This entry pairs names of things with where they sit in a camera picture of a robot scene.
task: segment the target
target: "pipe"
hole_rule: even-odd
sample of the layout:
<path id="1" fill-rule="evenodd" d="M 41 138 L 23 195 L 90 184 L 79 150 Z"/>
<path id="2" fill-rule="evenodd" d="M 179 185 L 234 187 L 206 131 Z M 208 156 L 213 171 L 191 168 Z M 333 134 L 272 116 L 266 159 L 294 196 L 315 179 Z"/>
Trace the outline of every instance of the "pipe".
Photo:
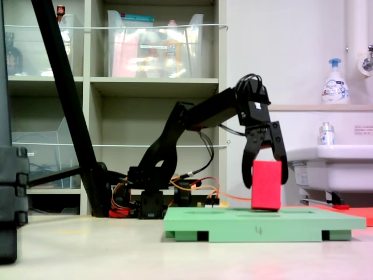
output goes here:
<path id="1" fill-rule="evenodd" d="M 354 104 L 370 102 L 367 79 L 361 71 L 362 61 L 367 57 L 369 17 L 368 0 L 346 0 L 347 53 L 346 80 L 350 88 L 350 99 Z"/>

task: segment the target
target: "faucet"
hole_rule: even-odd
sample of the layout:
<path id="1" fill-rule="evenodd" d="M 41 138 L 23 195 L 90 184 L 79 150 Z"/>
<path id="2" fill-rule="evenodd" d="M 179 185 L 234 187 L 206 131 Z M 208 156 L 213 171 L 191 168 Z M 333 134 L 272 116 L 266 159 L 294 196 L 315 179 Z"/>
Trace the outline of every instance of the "faucet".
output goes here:
<path id="1" fill-rule="evenodd" d="M 365 71 L 373 71 L 373 45 L 368 46 L 369 58 L 364 59 L 363 68 Z"/>

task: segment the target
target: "soap dispenser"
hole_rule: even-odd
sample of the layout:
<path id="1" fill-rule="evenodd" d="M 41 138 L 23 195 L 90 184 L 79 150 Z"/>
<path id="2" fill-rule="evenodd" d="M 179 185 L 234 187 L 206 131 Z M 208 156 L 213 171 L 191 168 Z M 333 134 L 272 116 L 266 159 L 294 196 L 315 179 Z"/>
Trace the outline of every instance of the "soap dispenser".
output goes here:
<path id="1" fill-rule="evenodd" d="M 332 64 L 332 72 L 326 80 L 324 90 L 321 94 L 323 104 L 349 104 L 350 91 L 346 81 L 342 78 L 338 69 L 338 64 L 341 63 L 339 58 L 329 60 Z"/>

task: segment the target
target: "bottle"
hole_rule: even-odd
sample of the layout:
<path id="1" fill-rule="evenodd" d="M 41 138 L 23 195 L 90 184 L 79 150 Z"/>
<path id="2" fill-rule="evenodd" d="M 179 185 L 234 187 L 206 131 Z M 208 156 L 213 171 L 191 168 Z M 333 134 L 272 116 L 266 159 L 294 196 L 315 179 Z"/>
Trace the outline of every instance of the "bottle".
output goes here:
<path id="1" fill-rule="evenodd" d="M 341 63 L 339 58 L 333 58 L 329 60 L 332 64 L 332 72 L 326 80 L 324 90 L 321 94 L 321 100 L 323 104 L 349 104 L 350 103 L 350 91 L 346 84 L 346 81 L 342 78 L 338 71 L 338 63 Z"/>
<path id="2" fill-rule="evenodd" d="M 320 144 L 335 145 L 334 127 L 328 122 L 323 122 L 320 127 Z"/>
<path id="3" fill-rule="evenodd" d="M 171 19 L 168 26 L 177 26 L 176 21 Z M 164 65 L 167 78 L 179 78 L 183 73 L 180 71 L 181 43 L 177 40 L 177 34 L 176 27 L 167 29 L 167 40 L 164 42 L 167 47 Z"/>
<path id="4" fill-rule="evenodd" d="M 6 68 L 8 75 L 21 74 L 23 71 L 23 56 L 14 47 L 14 38 L 13 32 L 5 32 Z"/>
<path id="5" fill-rule="evenodd" d="M 57 6 L 56 15 L 57 15 L 58 24 L 61 22 L 62 17 L 64 16 L 65 12 L 66 12 L 65 6 L 63 6 L 63 5 L 58 5 Z"/>

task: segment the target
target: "shelf board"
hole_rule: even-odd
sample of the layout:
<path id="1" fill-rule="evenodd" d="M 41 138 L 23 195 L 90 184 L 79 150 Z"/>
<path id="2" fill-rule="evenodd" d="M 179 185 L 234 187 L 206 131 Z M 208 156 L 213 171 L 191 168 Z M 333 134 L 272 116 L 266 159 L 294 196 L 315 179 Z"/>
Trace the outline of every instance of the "shelf board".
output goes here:
<path id="1" fill-rule="evenodd" d="M 80 194 L 79 188 L 29 188 L 27 194 Z"/>
<path id="2" fill-rule="evenodd" d="M 92 85 L 107 97 L 208 98 L 214 95 L 218 79 L 148 79 L 92 77 Z"/>
<path id="3" fill-rule="evenodd" d="M 272 104 L 268 107 L 269 111 L 287 111 L 287 112 L 303 112 L 303 111 L 373 111 L 373 104 L 369 105 L 354 105 L 354 104 L 315 104 L 315 105 L 301 105 L 301 104 Z"/>
<path id="4" fill-rule="evenodd" d="M 142 190 L 131 190 L 132 195 L 141 195 Z M 162 190 L 164 195 L 174 195 L 174 190 Z M 192 195 L 209 195 L 212 190 L 195 190 Z"/>
<path id="5" fill-rule="evenodd" d="M 83 95 L 83 77 L 74 77 L 78 95 Z M 9 92 L 17 97 L 57 97 L 54 77 L 8 76 Z"/>
<path id="6" fill-rule="evenodd" d="M 214 0 L 104 0 L 106 4 L 132 6 L 213 6 Z"/>

